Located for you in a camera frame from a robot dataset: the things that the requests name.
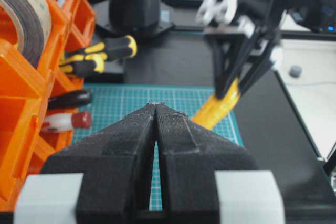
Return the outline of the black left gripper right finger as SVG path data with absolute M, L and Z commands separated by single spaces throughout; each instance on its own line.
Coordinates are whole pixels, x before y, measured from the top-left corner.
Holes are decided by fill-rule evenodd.
M 169 220 L 219 220 L 216 171 L 258 170 L 244 147 L 164 104 L 155 107 L 163 208 Z

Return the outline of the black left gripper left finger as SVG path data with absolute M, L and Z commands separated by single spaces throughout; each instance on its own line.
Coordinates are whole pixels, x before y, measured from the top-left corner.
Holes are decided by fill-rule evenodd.
M 156 106 L 50 155 L 42 174 L 82 173 L 77 220 L 133 220 L 150 203 Z

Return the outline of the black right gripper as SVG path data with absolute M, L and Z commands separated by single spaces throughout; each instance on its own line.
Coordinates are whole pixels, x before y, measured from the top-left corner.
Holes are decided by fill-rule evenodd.
M 196 21 L 204 25 L 213 54 L 217 98 L 224 98 L 244 60 L 244 39 L 252 44 L 249 57 L 257 57 L 239 83 L 244 95 L 269 70 L 278 70 L 279 25 L 283 10 L 265 0 L 203 0 Z M 253 34 L 257 41 L 252 42 Z

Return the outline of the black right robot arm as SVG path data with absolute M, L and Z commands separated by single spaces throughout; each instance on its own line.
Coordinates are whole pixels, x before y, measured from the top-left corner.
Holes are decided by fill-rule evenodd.
M 203 0 L 196 20 L 214 60 L 215 95 L 245 93 L 282 60 L 281 20 L 315 33 L 335 32 L 335 0 Z

